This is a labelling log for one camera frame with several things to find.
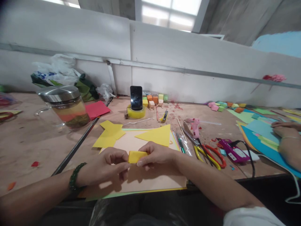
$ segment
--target red paper scrap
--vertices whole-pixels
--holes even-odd
[[[38,165],[40,165],[39,162],[34,162],[33,164],[31,164],[31,167],[37,167]]]
[[[14,186],[16,185],[16,182],[12,182],[8,185],[7,190],[10,191],[14,188]]]
[[[102,102],[98,101],[90,105],[86,105],[86,111],[91,120],[96,117],[110,112],[111,110]]]

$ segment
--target green bead bracelet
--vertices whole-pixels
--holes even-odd
[[[75,185],[75,183],[76,183],[76,178],[77,178],[77,174],[78,174],[79,170],[80,170],[84,165],[86,165],[86,164],[87,164],[87,163],[81,163],[81,164],[79,164],[79,165],[75,168],[75,170],[73,170],[73,174],[71,175],[71,177],[70,177],[70,182],[69,182],[69,189],[70,189],[71,191],[76,191],[76,190],[79,189],[79,187],[77,187],[77,186]]]

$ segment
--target white plastic bag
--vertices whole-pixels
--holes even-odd
[[[110,97],[116,97],[115,95],[113,95],[113,90],[112,88],[106,84],[103,83],[101,84],[100,87],[96,88],[96,91],[103,96],[103,98],[105,99],[106,103],[108,102],[108,100],[110,99]]]
[[[51,57],[52,64],[33,62],[38,70],[34,72],[38,77],[54,85],[51,80],[62,85],[74,85],[78,82],[80,73],[74,69],[76,60],[74,57],[56,54]]]

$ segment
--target hand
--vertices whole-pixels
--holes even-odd
[[[300,137],[298,131],[294,128],[276,127],[273,131],[281,137]]]
[[[121,182],[128,178],[129,156],[126,151],[106,148],[92,162],[84,165],[77,175],[78,187],[100,184],[119,174]]]
[[[138,151],[147,152],[148,156],[141,158],[137,166],[143,166],[146,171],[153,167],[153,163],[168,163],[174,160],[177,151],[156,144],[152,141],[141,147]]]
[[[301,124],[295,123],[295,122],[273,122],[271,127],[276,128],[276,127],[289,127],[289,128],[294,128],[298,131],[301,131]]]

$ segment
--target bracelet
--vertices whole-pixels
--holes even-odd
[[[76,178],[77,178],[77,174],[78,174],[79,170],[80,170],[84,165],[86,165],[86,164],[87,164],[87,163],[81,163],[81,164],[79,164],[79,165],[75,168],[75,170],[73,170],[73,174],[71,175],[71,177],[70,177],[70,182],[69,182],[69,189],[70,189],[71,191],[76,191],[76,190],[79,189],[79,187],[77,187],[77,186],[75,185]]]
[[[285,138],[295,138],[295,139],[298,139],[298,140],[300,140],[300,138],[299,138],[299,137],[283,137],[283,138],[281,138],[281,140],[283,140],[283,139],[285,139]]]

